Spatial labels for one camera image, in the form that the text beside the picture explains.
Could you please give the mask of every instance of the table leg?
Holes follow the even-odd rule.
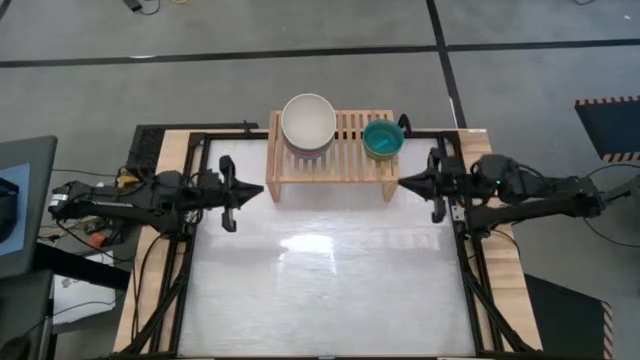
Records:
[[[87,260],[82,256],[38,243],[36,245],[33,268],[51,269],[54,274],[87,281],[112,289],[126,290],[129,286],[129,272]]]

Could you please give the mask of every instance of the white bowl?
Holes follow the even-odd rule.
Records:
[[[282,111],[282,132],[289,144],[303,151],[326,147],[336,132],[336,113],[316,94],[300,94]]]

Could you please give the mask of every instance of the black floor stripe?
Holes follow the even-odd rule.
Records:
[[[2,20],[2,17],[7,12],[9,5],[11,5],[11,0],[4,0],[2,4],[0,4],[0,20]]]
[[[467,128],[467,120],[465,119],[464,112],[462,111],[462,102],[460,100],[460,94],[458,93],[456,78],[453,75],[451,59],[447,52],[447,44],[444,40],[444,33],[442,32],[442,24],[440,23],[440,17],[438,16],[438,9],[436,8],[435,0],[426,1],[427,8],[429,9],[429,17],[431,18],[431,26],[433,27],[433,33],[436,36],[436,46],[438,48],[438,55],[440,56],[442,72],[444,73],[444,82],[447,86],[449,98],[451,99],[451,105],[453,106],[453,116],[455,117],[456,126],[460,129],[465,129]]]
[[[313,56],[415,54],[415,53],[435,52],[436,50],[437,50],[436,46],[434,45],[404,45],[404,46],[369,46],[369,47],[353,47],[353,48],[320,48],[320,49],[300,49],[300,50],[184,54],[184,55],[157,55],[157,56],[139,56],[139,57],[103,57],[103,58],[56,59],[56,60],[8,60],[8,61],[0,61],[0,68],[117,65],[117,64],[153,64],[153,63],[168,63],[168,62],[301,58],[301,57],[313,57]]]
[[[541,49],[579,49],[613,46],[638,46],[640,39],[615,40],[578,40],[578,41],[542,41],[502,44],[460,44],[448,45],[449,52],[462,51],[501,51],[501,50],[541,50]]]

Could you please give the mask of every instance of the bowl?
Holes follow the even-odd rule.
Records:
[[[336,112],[322,96],[300,94],[289,100],[280,121],[285,146],[303,159],[324,154],[336,132]]]
[[[385,161],[390,160],[402,148],[404,132],[394,121],[376,119],[364,128],[362,140],[368,157]]]

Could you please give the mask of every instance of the teal bowl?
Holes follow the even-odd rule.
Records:
[[[402,148],[404,132],[394,121],[377,119],[364,128],[364,151],[375,161],[391,159]]]

